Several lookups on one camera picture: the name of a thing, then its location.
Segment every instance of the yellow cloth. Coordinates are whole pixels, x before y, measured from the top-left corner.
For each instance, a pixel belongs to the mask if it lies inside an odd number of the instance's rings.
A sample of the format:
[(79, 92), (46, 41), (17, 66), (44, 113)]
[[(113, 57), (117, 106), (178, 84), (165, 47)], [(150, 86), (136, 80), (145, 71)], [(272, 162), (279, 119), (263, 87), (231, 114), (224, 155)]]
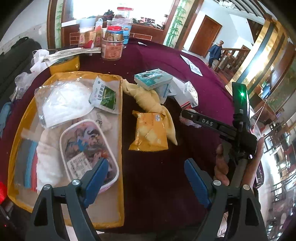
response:
[(167, 138), (177, 145), (176, 131), (172, 117), (163, 105), (160, 104), (158, 94), (154, 90), (145, 90), (144, 88), (129, 83), (127, 80), (123, 80), (122, 90), (124, 93), (134, 97), (137, 104), (143, 108), (146, 112), (157, 112), (163, 114), (163, 125), (166, 130)]

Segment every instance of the round table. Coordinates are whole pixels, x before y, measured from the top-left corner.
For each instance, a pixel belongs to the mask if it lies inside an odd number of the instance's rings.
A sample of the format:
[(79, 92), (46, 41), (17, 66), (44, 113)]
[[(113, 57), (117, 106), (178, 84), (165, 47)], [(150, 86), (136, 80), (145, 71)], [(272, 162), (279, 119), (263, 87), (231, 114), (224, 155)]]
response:
[[(195, 87), (199, 106), (196, 111), (226, 124), (232, 123), (234, 108), (232, 97), (214, 71), (202, 60), (178, 50), (140, 40), (130, 39), (118, 61), (106, 61), (100, 54), (80, 56), (80, 71), (117, 74), (134, 83), (135, 74), (160, 68), (169, 74), (191, 81)], [(191, 72), (180, 54), (190, 59), (203, 74)], [(0, 140), (1, 181), (7, 183), (10, 150), (20, 120), (34, 97), (34, 90), (50, 77), (44, 70), (33, 81), (24, 97), (16, 101)], [(202, 170), (213, 176), (215, 149), (219, 135), (206, 128), (186, 126), (179, 121), (181, 108), (174, 99), (164, 104), (172, 115), (178, 146), (168, 141), (168, 150), (159, 152), (129, 151), (135, 139), (136, 118), (133, 110), (144, 112), (135, 100), (123, 95), (122, 165), (125, 222), (123, 227), (106, 232), (143, 233), (178, 229), (202, 221), (206, 210), (197, 198), (184, 174), (184, 161), (192, 157)]]

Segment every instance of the bottle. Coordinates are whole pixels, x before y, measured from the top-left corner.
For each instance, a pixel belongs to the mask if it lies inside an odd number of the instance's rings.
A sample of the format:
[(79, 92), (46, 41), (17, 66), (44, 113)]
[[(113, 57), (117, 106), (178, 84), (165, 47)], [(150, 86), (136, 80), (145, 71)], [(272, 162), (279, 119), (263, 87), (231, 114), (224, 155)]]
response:
[(94, 42), (94, 47), (101, 47), (102, 45), (102, 28), (103, 28), (103, 19), (99, 18), (98, 21), (96, 21), (96, 25), (95, 25), (95, 31), (96, 31), (96, 40)]

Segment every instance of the doorway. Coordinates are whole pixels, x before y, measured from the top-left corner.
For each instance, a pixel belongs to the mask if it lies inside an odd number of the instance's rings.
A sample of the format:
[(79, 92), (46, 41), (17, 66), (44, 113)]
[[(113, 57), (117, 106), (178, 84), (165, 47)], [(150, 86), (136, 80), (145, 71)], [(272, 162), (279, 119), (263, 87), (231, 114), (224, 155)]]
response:
[(205, 58), (221, 28), (221, 24), (206, 15), (195, 35), (189, 51)]

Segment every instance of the finger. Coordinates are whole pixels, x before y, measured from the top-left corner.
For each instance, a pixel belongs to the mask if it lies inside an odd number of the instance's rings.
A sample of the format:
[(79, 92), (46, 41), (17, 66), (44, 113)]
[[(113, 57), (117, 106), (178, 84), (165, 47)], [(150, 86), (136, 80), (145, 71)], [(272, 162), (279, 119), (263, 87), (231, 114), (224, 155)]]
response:
[(222, 146), (222, 144), (218, 145), (218, 147), (216, 149), (216, 154), (217, 155), (223, 155), (223, 146)]
[(247, 184), (250, 187), (253, 187), (254, 180), (256, 177), (256, 172), (257, 172), (260, 160), (263, 155), (263, 144), (264, 144), (264, 138), (262, 137), (258, 140), (255, 157), (247, 165), (247, 168), (245, 170), (245, 174), (242, 179), (242, 183), (241, 183), (242, 185)]
[(259, 140), (258, 140), (258, 143), (257, 143), (257, 150), (256, 150), (256, 154), (255, 154), (255, 158), (256, 161), (260, 162), (262, 156), (263, 156), (263, 145), (264, 145), (264, 137), (261, 137)]
[(229, 185), (229, 180), (226, 175), (224, 175), (222, 172), (220, 172), (217, 168), (217, 166), (214, 167), (215, 177), (217, 180), (219, 180), (221, 183), (223, 183), (225, 186)]
[(228, 165), (226, 164), (223, 155), (216, 156), (216, 166), (222, 174), (227, 175), (228, 173)]

